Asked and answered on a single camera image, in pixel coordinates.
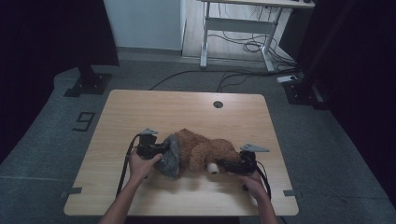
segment cable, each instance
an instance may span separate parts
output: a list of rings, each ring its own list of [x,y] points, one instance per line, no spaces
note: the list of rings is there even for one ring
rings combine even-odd
[[[230,16],[228,15],[228,12],[227,12],[227,5],[224,4],[224,6],[225,6],[225,12],[226,12],[227,16],[230,17]],[[251,17],[254,15],[254,13],[257,11],[257,8],[258,8],[258,7],[255,7],[255,10],[254,10],[253,13],[250,15],[250,18],[251,18]],[[218,8],[218,10],[219,10],[219,16],[221,17],[221,6],[220,6],[220,3],[219,3],[219,8]],[[262,10],[261,10],[261,12],[260,12],[260,15],[258,14],[258,15],[259,15],[258,20],[260,20],[260,18],[261,18],[261,16],[262,16],[263,10],[264,10],[264,7],[262,7]],[[273,12],[273,8],[270,7],[269,12],[268,12],[268,19],[267,19],[267,20],[270,20],[272,12]],[[205,4],[203,4],[203,27],[205,28],[204,19],[205,19]],[[228,36],[225,34],[224,31],[223,31],[223,35],[224,35],[224,37],[221,36],[221,35],[208,35],[208,36],[219,37],[219,38],[222,38],[222,39],[224,39],[224,40],[226,40],[226,41],[229,41],[229,42],[232,42],[232,43],[235,43],[235,44],[243,45],[243,50],[244,50],[244,51],[246,51],[246,52],[253,52],[253,53],[254,53],[254,52],[261,51],[262,48],[263,48],[263,46],[264,46],[264,44],[265,44],[265,42],[266,42],[266,40],[267,40],[267,35],[257,35],[257,36],[254,36],[254,34],[252,34],[252,37],[251,37],[251,38],[242,38],[242,39],[241,39],[241,38],[230,38],[230,37],[228,37]],[[256,38],[259,38],[259,37],[265,37],[264,42],[257,41]],[[237,41],[246,41],[246,40],[249,40],[249,41],[246,42],[246,43],[237,42]],[[277,47],[278,44],[277,44],[276,39],[273,38],[273,40],[275,40],[276,45],[275,45],[275,47],[274,47],[273,49],[272,49],[272,48],[269,48],[269,53],[270,53],[271,56],[273,57],[274,61],[276,61],[277,63],[281,63],[279,66],[282,66],[282,65],[287,66],[287,65],[288,65],[288,66],[290,66],[290,67],[295,67],[295,66],[297,65],[297,63],[296,63],[295,61],[290,60],[290,59],[285,58],[285,57],[282,57],[282,56],[280,56],[280,55],[278,55],[278,54],[276,53],[276,47]]]
[[[225,4],[225,3],[224,3],[224,10],[225,10],[225,14],[228,16],[228,18],[230,18],[230,15],[228,15],[228,12],[227,12],[227,4]]]
[[[288,224],[288,222],[285,220],[285,218],[280,217],[280,219],[282,219],[283,223]]]
[[[262,166],[262,169],[264,170],[264,173],[263,173],[262,170],[260,169],[260,167],[256,164],[257,172],[259,172],[260,176],[262,177],[262,180],[264,181],[265,188],[267,189],[268,197],[271,200],[271,198],[272,198],[271,187],[270,187],[270,184],[268,183],[268,177],[267,177],[267,173],[265,172],[264,165],[262,165],[262,163],[259,161],[256,161],[256,162],[258,164],[260,164]]]
[[[270,76],[275,76],[275,75],[280,75],[280,74],[287,74],[287,73],[295,73],[295,72],[299,72],[299,69],[296,68],[291,68],[291,69],[285,69],[282,71],[278,71],[278,72],[274,72],[274,73],[254,73],[254,72],[249,72],[249,73],[237,73],[237,74],[232,74],[229,76],[223,76],[223,78],[220,81],[220,84],[218,86],[217,92],[222,92],[222,89],[224,89],[227,86],[236,86],[236,85],[240,85],[242,83],[244,83],[249,77],[270,77]],[[231,77],[239,77],[239,76],[247,76],[246,78],[244,78],[242,81],[239,81],[238,83],[231,83],[231,84],[226,84],[224,86],[222,86],[222,83]]]
[[[156,87],[158,87],[159,85],[161,85],[162,83],[164,83],[165,81],[167,81],[168,79],[171,79],[172,77],[177,77],[186,73],[209,73],[209,72],[221,72],[223,73],[224,71],[211,71],[211,70],[197,70],[197,71],[193,71],[193,70],[189,70],[189,71],[183,71],[183,72],[179,72],[176,74],[171,75],[170,77],[166,77],[165,79],[161,80],[160,82],[158,82],[157,84],[155,84],[153,87],[151,87],[150,89],[148,89],[149,91],[154,90]]]
[[[128,166],[128,160],[131,157],[131,152],[132,152],[132,149],[134,148],[134,140],[136,140],[136,138],[138,136],[140,136],[140,133],[134,136],[134,139],[132,140],[131,145],[129,145],[128,150],[126,151],[125,161],[124,161],[124,164],[122,167],[122,174],[121,174],[121,178],[120,178],[119,188],[117,189],[116,197],[119,196],[119,194],[121,192],[123,180],[124,180],[125,174],[126,174],[126,167]]]

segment wire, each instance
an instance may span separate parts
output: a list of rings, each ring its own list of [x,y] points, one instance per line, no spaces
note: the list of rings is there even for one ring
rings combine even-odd
[[[262,180],[264,181],[264,185],[265,185],[265,187],[267,188],[268,197],[269,197],[270,200],[271,200],[271,198],[272,198],[271,187],[270,187],[270,184],[269,184],[269,182],[268,182],[268,176],[267,176],[267,173],[265,172],[264,165],[262,165],[262,163],[259,162],[259,161],[256,161],[256,162],[257,162],[258,164],[260,164],[260,165],[262,166],[262,169],[264,170],[264,173],[263,173],[262,170],[260,169],[260,167],[256,164],[257,172],[259,172],[260,176],[262,177]]]
[[[258,6],[255,6],[255,7],[254,7],[254,11],[251,13],[249,19],[251,19],[251,17],[252,17],[252,16],[254,15],[254,13],[257,11],[257,7],[258,7]]]
[[[116,197],[119,196],[119,194],[121,192],[123,180],[124,180],[125,174],[126,174],[126,167],[128,166],[128,160],[131,157],[131,152],[132,152],[132,149],[134,148],[134,140],[136,140],[136,138],[138,136],[140,136],[140,133],[134,136],[134,139],[132,140],[131,144],[128,147],[128,150],[126,151],[125,160],[124,160],[124,164],[122,166],[122,173],[121,173],[120,183],[119,183],[119,187],[117,189]]]
[[[159,85],[161,85],[162,83],[164,83],[168,79],[171,79],[172,77],[177,77],[177,76],[180,76],[180,75],[183,75],[183,74],[186,74],[186,73],[209,73],[209,72],[214,72],[214,73],[221,72],[221,73],[223,73],[224,71],[216,71],[216,70],[215,71],[211,71],[211,70],[197,70],[197,71],[193,71],[193,70],[189,70],[189,71],[179,72],[179,73],[173,74],[170,77],[167,77],[167,78],[161,80],[160,82],[158,82],[157,84],[155,84],[153,87],[151,87],[148,90],[149,91],[154,90],[156,87],[158,87]]]
[[[227,12],[227,4],[225,4],[225,3],[224,3],[224,10],[225,10],[225,14],[227,14],[228,18],[230,18],[230,15],[228,15],[228,12]]]
[[[254,36],[254,34],[252,34],[251,38],[230,38],[228,37],[224,32],[223,32],[224,36],[221,35],[209,35],[209,36],[215,36],[218,38],[222,38],[228,42],[232,42],[235,44],[239,44],[239,45],[243,45],[243,50],[247,51],[247,52],[258,52],[260,50],[262,50],[265,42],[266,42],[266,37],[267,35],[257,35]],[[260,42],[257,41],[255,38],[259,38],[259,37],[265,37],[264,42]],[[248,42],[238,42],[239,40],[251,40]],[[269,48],[269,53],[271,54],[271,56],[273,57],[274,61],[276,61],[277,63],[284,63],[284,64],[288,64],[290,66],[296,66],[297,63],[289,58],[285,58],[280,56],[279,54],[276,53],[276,48],[278,46],[278,42],[275,38],[273,38],[273,40],[275,41],[275,47],[274,48]]]
[[[291,69],[285,69],[285,70],[274,72],[274,73],[262,73],[262,72],[236,73],[236,74],[228,75],[227,77],[225,75],[223,75],[223,77],[220,81],[220,84],[218,86],[217,92],[222,92],[222,90],[227,86],[240,85],[240,84],[244,83],[250,77],[270,77],[270,76],[275,76],[275,75],[280,75],[280,74],[295,73],[295,72],[299,72],[299,71],[300,71],[299,69],[291,68]],[[222,86],[222,83],[226,79],[231,78],[231,77],[240,77],[240,76],[247,76],[247,77],[245,77],[242,81],[239,81],[237,83],[230,83],[230,84],[226,84],[226,85]]]
[[[280,217],[280,219],[282,219],[283,223],[288,224],[288,222],[285,220],[285,218]]]
[[[260,12],[260,16],[257,18],[258,21],[262,18],[262,11]]]
[[[219,17],[221,18],[221,8],[220,8],[220,3],[219,3]]]

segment round hole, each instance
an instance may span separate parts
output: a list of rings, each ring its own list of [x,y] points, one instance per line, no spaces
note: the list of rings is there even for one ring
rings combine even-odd
[[[215,103],[213,103],[213,106],[217,109],[222,108],[223,107],[223,103],[220,101],[215,101]]]

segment white standing desk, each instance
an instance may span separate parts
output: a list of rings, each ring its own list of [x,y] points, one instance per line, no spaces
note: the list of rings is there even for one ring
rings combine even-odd
[[[274,38],[274,34],[276,31],[280,14],[282,13],[282,9],[284,7],[290,7],[290,8],[315,7],[315,4],[312,1],[310,3],[305,3],[303,0],[300,0],[298,2],[291,0],[199,0],[199,1],[206,3],[204,42],[202,44],[201,62],[200,62],[201,68],[206,68],[207,32],[209,30],[214,30],[214,31],[229,31],[229,32],[269,35],[265,41],[264,48],[262,48],[262,57],[264,58],[265,65],[269,72],[275,71],[271,62],[269,48],[271,46],[272,39]],[[209,16],[210,3],[279,7],[279,10],[277,11],[276,17],[273,21],[249,21],[249,20],[236,20],[236,19],[225,19],[225,18],[211,18]]]

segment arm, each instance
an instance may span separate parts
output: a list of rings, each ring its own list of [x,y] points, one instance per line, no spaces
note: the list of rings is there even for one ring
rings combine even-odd
[[[274,207],[271,204],[267,191],[265,191],[262,185],[262,178],[259,173],[255,171],[251,175],[232,175],[242,180],[246,184],[251,196],[256,199],[259,208],[260,223],[277,224]]]
[[[136,155],[135,150],[131,153],[131,158],[129,159],[129,180],[99,223],[124,223],[137,188],[143,182],[144,178],[149,175],[154,163],[159,161],[161,157],[162,154],[158,154],[149,161],[143,161]]]

